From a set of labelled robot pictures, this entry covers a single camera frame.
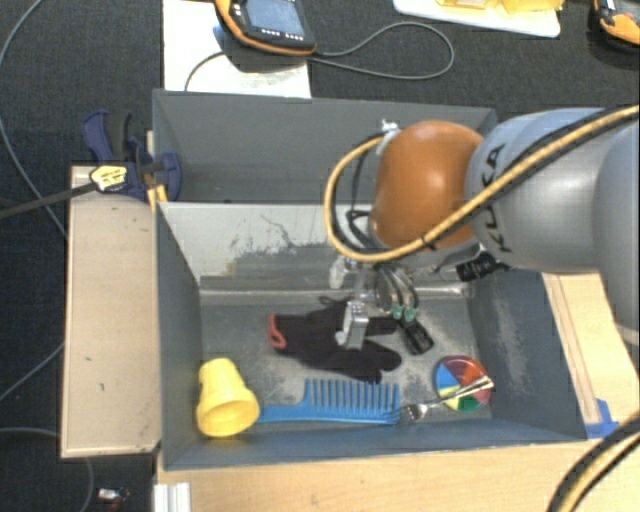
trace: yellow cable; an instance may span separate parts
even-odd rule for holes
[[[504,173],[498,179],[496,179],[491,185],[480,191],[473,198],[463,204],[460,208],[458,208],[455,212],[449,215],[446,219],[444,219],[440,224],[432,228],[430,231],[425,233],[420,238],[416,238],[412,242],[409,242],[405,245],[397,247],[395,249],[390,249],[388,251],[383,251],[375,254],[369,253],[361,253],[358,251],[354,251],[344,245],[336,236],[333,229],[333,218],[331,213],[331,205],[333,203],[333,195],[335,192],[336,184],[338,182],[338,178],[346,168],[346,166],[351,162],[354,158],[360,156],[365,151],[377,146],[383,139],[382,136],[371,139],[364,144],[361,144],[357,148],[353,149],[349,153],[347,153],[340,161],[336,164],[331,175],[329,176],[329,180],[327,181],[327,186],[325,188],[324,194],[324,203],[323,203],[323,217],[325,230],[327,233],[327,238],[329,243],[333,245],[333,247],[342,255],[350,258],[354,261],[358,261],[361,263],[382,263],[386,261],[391,261],[394,259],[402,258],[411,253],[419,251],[423,249],[425,246],[431,244],[434,240],[436,240],[440,235],[446,232],[449,228],[455,225],[460,220],[464,219],[466,216],[470,215],[478,206],[482,205],[486,201],[492,199],[498,192],[500,192],[505,186],[509,185],[515,179],[524,174],[527,170],[529,170],[532,166],[536,165],[539,161],[545,159],[550,154],[559,151],[566,146],[573,144],[580,137],[589,134],[592,131],[595,131],[599,128],[602,128],[608,124],[615,123],[616,121],[638,113],[638,105],[628,107],[622,110],[619,110],[613,114],[606,115],[601,117],[595,121],[592,121],[576,130],[568,133],[560,137],[559,139],[547,144],[543,148],[539,149],[529,157],[525,158],[522,162],[515,165],[512,169]]]
[[[640,412],[634,413],[629,420],[625,422],[625,425],[634,421],[640,416]],[[580,478],[576,480],[573,486],[569,489],[567,494],[562,498],[556,512],[573,512],[584,496],[584,491],[597,480],[602,473],[609,469],[609,466],[614,462],[616,456],[620,454],[627,446],[636,441],[639,434],[630,436],[623,442],[610,447],[605,452],[601,453],[594,460],[588,462],[587,469],[580,475]]]

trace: comb teeth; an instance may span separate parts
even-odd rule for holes
[[[258,423],[338,421],[391,425],[398,422],[399,407],[397,384],[307,379],[299,404],[262,406]]]
[[[346,380],[306,380],[305,396],[320,410],[379,414],[396,409],[396,384],[368,384]]]

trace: beige panel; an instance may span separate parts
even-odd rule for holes
[[[89,168],[75,168],[73,185]],[[71,203],[63,457],[152,450],[160,439],[149,206],[96,192]]]
[[[158,479],[190,482],[194,512],[541,512],[591,445],[185,471],[160,473]],[[580,512],[635,510],[639,474],[640,456],[634,454]]]

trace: black cable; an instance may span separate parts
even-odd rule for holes
[[[0,428],[0,435],[5,434],[5,435],[15,435],[15,434],[35,434],[35,435],[40,435],[40,436],[45,436],[45,437],[50,437],[53,439],[58,439],[60,436],[52,431],[52,430],[47,430],[44,428],[33,428],[33,427],[8,427],[8,428]],[[91,504],[91,499],[93,498],[93,493],[94,493],[94,488],[95,488],[95,476],[93,473],[93,465],[91,464],[91,461],[86,458],[83,457],[83,461],[87,467],[87,474],[88,474],[88,488],[87,488],[87,496],[84,500],[84,503],[82,504],[82,508],[80,509],[80,512],[85,512],[88,508],[89,505]]]
[[[0,197],[0,207],[2,208],[11,208],[12,206],[16,206],[20,203],[17,201],[12,201],[11,199],[4,199]]]
[[[449,61],[447,62],[447,64],[440,69],[439,71],[435,71],[433,73],[427,73],[424,75],[399,75],[399,74],[395,74],[395,73],[384,73],[381,71],[374,71],[374,70],[370,70],[370,69],[364,69],[364,68],[358,68],[355,66],[350,66],[348,64],[342,64],[339,62],[333,62],[332,60],[329,59],[335,59],[338,57],[344,57],[346,55],[351,55],[352,53],[355,53],[356,51],[360,50],[362,47],[366,46],[367,44],[369,44],[371,41],[373,41],[374,39],[380,37],[381,35],[383,35],[385,32],[388,32],[390,30],[393,30],[395,28],[399,28],[399,27],[416,27],[416,28],[420,28],[423,30],[429,30],[430,32],[433,32],[434,34],[436,34],[447,46],[447,49],[449,50]],[[430,26],[430,25],[426,25],[424,23],[418,23],[415,21],[401,21],[398,23],[393,23],[391,25],[387,25],[386,27],[381,28],[380,30],[374,32],[373,34],[371,34],[369,37],[367,37],[366,39],[364,39],[362,42],[358,43],[357,45],[355,45],[352,48],[348,48],[346,50],[342,50],[339,52],[318,52],[316,51],[314,54],[314,56],[309,57],[307,60],[309,60],[310,62],[317,62],[320,64],[325,64],[327,66],[333,66],[336,68],[340,68],[340,69],[344,69],[347,71],[353,71],[355,73],[360,73],[363,75],[368,75],[368,76],[375,76],[375,77],[379,77],[379,78],[391,78],[393,80],[404,80],[404,81],[420,81],[420,80],[430,80],[432,78],[437,78],[439,76],[444,75],[447,71],[449,71],[451,69],[451,67],[453,66],[453,63],[455,61],[455,56],[456,56],[456,52],[453,48],[453,45],[451,44],[451,41],[449,41],[449,39],[447,38],[447,36],[445,36],[442,32],[440,32],[438,29]]]
[[[0,69],[2,69],[2,65],[4,64],[5,58],[7,56],[8,51],[9,51],[9,47],[11,46],[11,43],[13,42],[14,38],[16,37],[16,34],[18,34],[18,32],[20,31],[22,26],[25,24],[25,22],[29,19],[29,17],[33,14],[33,12],[36,9],[38,9],[40,7],[40,5],[42,5],[43,2],[44,2],[44,0],[36,0],[31,5],[31,7],[29,7],[29,9],[27,9],[25,11],[25,13],[20,17],[18,22],[15,24],[15,26],[11,30],[9,36],[7,37],[7,40],[5,41],[2,49],[0,50]],[[24,166],[20,162],[20,159],[18,158],[18,155],[16,154],[16,152],[13,149],[13,145],[11,144],[11,141],[9,140],[9,135],[7,134],[7,130],[5,129],[4,122],[2,120],[2,115],[0,115],[0,139],[2,140],[2,142],[5,145],[5,147],[7,148],[7,151],[9,152],[9,156],[11,157],[11,160],[13,161],[13,164],[14,164],[15,168],[17,169],[18,173],[20,174],[20,176],[22,177],[23,181],[27,184],[29,189],[31,189],[31,192],[33,193],[34,196],[36,196],[38,199],[42,199],[42,194],[40,194],[40,191],[37,189],[37,187],[35,186],[35,184],[31,180],[31,178],[29,177],[29,174],[27,173],[26,169],[24,168]],[[66,240],[67,239],[67,231],[64,228],[64,226],[63,226],[62,222],[60,221],[60,219],[58,219],[58,217],[56,216],[54,211],[49,206],[46,206],[45,209],[47,211],[47,215],[49,215],[49,217],[51,218],[51,220],[55,224],[55,226],[58,229],[58,231],[60,231],[60,234]]]
[[[94,192],[95,190],[96,190],[96,186],[93,184],[93,182],[85,183],[84,185],[81,185],[79,187],[75,187],[70,190],[64,190],[56,194],[51,194],[41,199],[36,199],[35,201],[29,201],[28,203],[21,203],[16,206],[12,206],[10,208],[6,208],[4,210],[0,210],[0,220],[13,217],[14,215],[18,215],[20,213],[26,213],[28,211],[35,210],[37,208],[42,208],[43,206],[48,206],[54,203],[58,203],[60,201],[66,201],[74,197],[88,194],[89,192]]]
[[[381,135],[383,135],[383,134],[376,133],[374,135],[371,135],[371,136],[367,137],[366,139],[362,140],[359,145],[365,144],[365,143],[369,142],[370,140],[375,139],[376,137],[380,137]],[[363,157],[364,157],[364,155],[361,155],[360,159],[358,160],[356,171],[355,171],[356,173],[358,173],[359,170],[361,170],[362,166],[364,165],[364,158]],[[337,213],[337,208],[336,208],[336,202],[337,202],[336,201],[336,195],[337,195],[337,190],[338,190],[338,186],[337,185],[338,184],[336,183],[336,187],[333,190],[332,199],[331,199],[331,217],[333,219],[332,220],[333,229],[334,229],[334,232],[336,233],[336,236],[338,236],[340,238],[342,243],[344,243],[345,245],[349,246],[353,250],[359,250],[359,251],[362,251],[362,252],[378,252],[380,249],[374,247],[373,244],[367,245],[366,242],[363,243],[362,240],[359,240],[364,245],[364,247],[360,247],[360,246],[354,244],[349,239],[349,237],[346,236],[344,230],[342,229],[342,227],[340,226],[340,223],[338,222],[338,213]],[[352,206],[352,208],[353,208],[353,205],[354,205],[354,199],[353,199],[353,195],[352,195],[352,197],[351,197],[351,206]]]
[[[638,447],[638,445],[640,445],[640,437],[632,443],[629,443],[628,446],[625,446],[623,450],[620,450],[620,453],[616,454],[616,456],[609,462],[606,468],[604,468],[604,470],[600,472],[598,476],[594,478],[593,481],[589,483],[589,485],[585,488],[585,490],[580,495],[579,501],[578,503],[576,503],[576,506],[579,505],[580,502],[582,502],[582,500],[587,497],[587,494],[589,494],[602,480],[604,480],[607,475],[609,475],[616,467],[618,467],[621,462],[623,462],[629,455],[631,455],[633,451]]]
[[[209,55],[208,57],[205,57],[204,59],[202,59],[200,62],[198,62],[194,68],[191,70],[191,72],[189,73],[189,76],[187,77],[186,81],[184,82],[184,92],[188,92],[189,91],[189,84],[191,83],[191,79],[193,78],[193,76],[198,72],[198,70],[204,66],[207,62],[212,61],[214,59],[217,59],[218,57],[221,57],[222,55],[224,55],[223,51],[218,51],[215,53],[212,53],[211,55]]]
[[[0,402],[5,400],[11,393],[13,393],[16,389],[18,389],[20,386],[22,386],[31,377],[33,377],[36,373],[38,373],[45,366],[47,366],[51,361],[53,361],[53,359],[59,353],[61,353],[63,349],[64,349],[64,342],[60,343],[60,345],[58,345],[56,347],[56,349],[51,354],[49,354],[43,361],[41,361],[34,368],[32,368],[24,377],[22,377],[21,379],[18,379],[17,382],[14,382],[11,386],[9,386],[8,389],[3,391],[2,395],[0,395]]]
[[[541,137],[538,140],[534,141],[529,147],[524,149],[518,156],[516,156],[511,161],[511,163],[509,164],[509,168],[514,167],[515,165],[519,164],[525,158],[531,156],[536,151],[542,149],[543,147],[547,146],[548,144],[551,144],[552,142],[556,141],[560,137],[563,137],[563,136],[567,135],[568,133],[571,133],[572,131],[577,130],[578,128],[580,128],[582,126],[585,126],[585,125],[587,125],[587,124],[589,124],[589,123],[591,123],[593,121],[597,121],[598,119],[600,119],[600,118],[602,118],[604,116],[608,116],[609,114],[613,114],[613,113],[618,112],[620,110],[624,110],[625,108],[627,108],[627,106],[609,107],[609,108],[599,109],[599,110],[596,110],[595,112],[593,112],[592,114],[589,114],[589,115],[587,115],[585,117],[581,117],[580,119],[578,119],[577,121],[574,121],[571,124],[568,124],[568,125],[565,125],[565,126],[561,126],[560,128],[557,128],[556,130],[547,133],[543,137]]]
[[[400,281],[407,290],[409,290],[409,293],[411,294],[411,299],[413,301],[412,307],[417,309],[418,306],[420,305],[420,299],[418,298],[418,292],[413,286],[413,283],[408,279],[408,277],[405,274],[403,274],[402,272],[399,272],[398,269],[395,267],[395,265],[390,264],[389,266],[395,278],[398,281]]]
[[[585,455],[583,455],[578,462],[576,462],[573,467],[568,471],[556,492],[549,503],[549,507],[547,508],[547,512],[557,512],[561,509],[563,505],[563,501],[567,494],[573,489],[573,487],[578,483],[584,475],[586,471],[593,466],[594,461],[603,455],[605,452],[614,448],[616,445],[622,443],[623,441],[629,439],[630,437],[637,435],[640,433],[640,416],[636,416],[633,420],[618,427],[611,434],[606,436],[599,444],[594,446],[591,450],[589,450]],[[614,459],[615,464],[617,465],[620,461],[626,457],[633,448],[635,448],[635,442],[631,445],[632,448],[627,447],[619,456]],[[588,487],[583,496],[586,495],[586,492],[593,488],[593,485]]]
[[[362,169],[364,167],[364,162],[367,159],[367,156],[371,153],[371,150],[365,151],[358,158],[358,163],[356,165],[356,170],[353,173],[353,177],[351,178],[351,208],[347,211],[347,225],[351,230],[353,236],[355,236],[358,241],[366,247],[368,250],[374,252],[377,251],[375,244],[356,224],[356,220],[361,217],[366,217],[369,215],[369,212],[365,210],[356,210],[356,202],[358,200],[358,189],[360,188],[360,176],[362,176]]]
[[[393,291],[397,297],[398,304],[400,306],[403,306],[405,301],[404,295],[402,294],[402,289],[400,288],[400,285],[398,285],[398,282],[391,275],[389,265],[383,263],[378,267],[378,270],[380,271],[380,275],[382,275],[386,279],[387,283],[393,288]]]

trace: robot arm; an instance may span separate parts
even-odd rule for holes
[[[511,267],[600,272],[637,367],[638,107],[522,116],[484,140],[447,123],[421,125],[401,131],[382,155],[369,219],[378,250],[345,244],[331,205],[342,169],[382,137],[336,166],[325,194],[334,247],[365,264],[420,252],[437,267],[475,244]],[[471,229],[456,233],[465,224]]]

